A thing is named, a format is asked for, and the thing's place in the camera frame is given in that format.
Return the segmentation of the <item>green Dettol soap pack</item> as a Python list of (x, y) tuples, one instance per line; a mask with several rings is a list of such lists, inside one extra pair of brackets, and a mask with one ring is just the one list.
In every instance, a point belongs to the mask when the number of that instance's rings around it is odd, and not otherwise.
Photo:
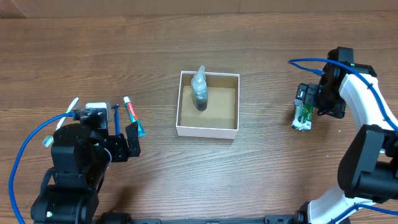
[(314, 108), (309, 105), (295, 106), (292, 128), (298, 131), (310, 131)]

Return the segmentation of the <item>clear foam pump bottle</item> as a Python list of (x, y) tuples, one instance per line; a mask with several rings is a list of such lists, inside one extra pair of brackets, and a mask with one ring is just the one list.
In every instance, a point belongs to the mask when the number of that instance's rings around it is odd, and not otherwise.
[(208, 87), (206, 83), (205, 66), (201, 65), (191, 80), (193, 104), (199, 111), (205, 111), (208, 102)]

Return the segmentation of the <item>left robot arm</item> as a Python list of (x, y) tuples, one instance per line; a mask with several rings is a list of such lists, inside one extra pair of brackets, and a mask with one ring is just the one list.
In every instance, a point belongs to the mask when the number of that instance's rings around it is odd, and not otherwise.
[(31, 218), (34, 223), (92, 223), (109, 164), (141, 153), (138, 124), (127, 126), (126, 134), (111, 136), (105, 129), (75, 123), (53, 136), (53, 167), (44, 175)]

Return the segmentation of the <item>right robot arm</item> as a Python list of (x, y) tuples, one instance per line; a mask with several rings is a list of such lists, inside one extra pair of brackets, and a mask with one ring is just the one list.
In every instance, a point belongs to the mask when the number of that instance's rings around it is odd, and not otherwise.
[(296, 105), (317, 107), (321, 115), (341, 117), (349, 109), (357, 134), (340, 161), (337, 184), (320, 198), (305, 202), (289, 223), (347, 223), (363, 208), (397, 199), (397, 119), (378, 87), (372, 67), (324, 59), (318, 85), (298, 87)]

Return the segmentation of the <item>Colgate toothpaste tube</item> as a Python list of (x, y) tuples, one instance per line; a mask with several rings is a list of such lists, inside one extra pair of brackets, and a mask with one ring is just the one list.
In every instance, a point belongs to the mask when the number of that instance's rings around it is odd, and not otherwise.
[(137, 123), (137, 132), (138, 132), (138, 137), (143, 137), (146, 135), (146, 132), (144, 131), (144, 128), (142, 127), (141, 122), (139, 121), (137, 114), (135, 112), (135, 109), (133, 107), (133, 104), (128, 96), (125, 96), (123, 98), (125, 107), (127, 109), (127, 112), (129, 114), (129, 118), (132, 123), (136, 122)]

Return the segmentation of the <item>blue disposable razor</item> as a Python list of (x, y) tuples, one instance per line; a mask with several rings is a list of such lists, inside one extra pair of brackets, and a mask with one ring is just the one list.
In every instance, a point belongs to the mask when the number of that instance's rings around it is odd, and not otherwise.
[(112, 110), (114, 110), (114, 127), (115, 127), (115, 135), (119, 136), (121, 134), (120, 132), (120, 125), (119, 125), (119, 113), (118, 113), (118, 108), (120, 104), (116, 103), (111, 107)]

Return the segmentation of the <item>pink cardboard box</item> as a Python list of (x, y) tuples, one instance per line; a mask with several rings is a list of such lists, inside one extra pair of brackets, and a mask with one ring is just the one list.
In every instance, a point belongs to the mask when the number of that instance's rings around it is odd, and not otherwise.
[(206, 72), (208, 103), (204, 111), (192, 101), (194, 71), (180, 72), (176, 129), (179, 136), (234, 139), (239, 130), (240, 77)]

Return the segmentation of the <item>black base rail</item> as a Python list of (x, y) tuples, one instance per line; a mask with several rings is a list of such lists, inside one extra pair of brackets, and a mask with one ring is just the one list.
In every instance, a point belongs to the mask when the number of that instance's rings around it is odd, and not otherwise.
[(263, 218), (213, 218), (161, 220), (159, 218), (133, 219), (130, 213), (103, 213), (95, 224), (291, 224), (293, 215), (266, 215)]

